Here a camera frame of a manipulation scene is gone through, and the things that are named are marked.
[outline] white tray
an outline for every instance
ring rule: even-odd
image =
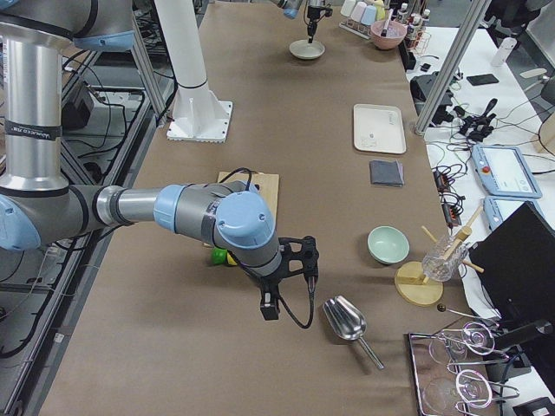
[[[355,148],[364,152],[407,151],[401,110],[397,107],[356,104],[353,108]]]

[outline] smartphone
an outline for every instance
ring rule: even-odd
[[[471,85],[487,85],[487,84],[497,84],[500,80],[495,78],[493,74],[483,74],[483,75],[473,75],[467,77],[468,82]]]

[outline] black monitor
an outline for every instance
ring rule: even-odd
[[[520,328],[537,320],[555,325],[555,231],[530,203],[524,203],[486,240],[471,250],[484,268],[480,280],[502,327]],[[555,394],[555,334],[520,345]]]

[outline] mint green bowl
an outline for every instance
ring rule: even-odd
[[[396,228],[384,225],[369,233],[368,250],[380,263],[399,263],[408,255],[408,240]]]

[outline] white plate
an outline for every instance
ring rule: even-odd
[[[401,110],[397,107],[356,104],[353,108],[355,148],[364,152],[407,151]]]
[[[309,43],[307,39],[295,41],[289,45],[289,51],[298,59],[310,60],[322,56],[326,48],[319,41]]]

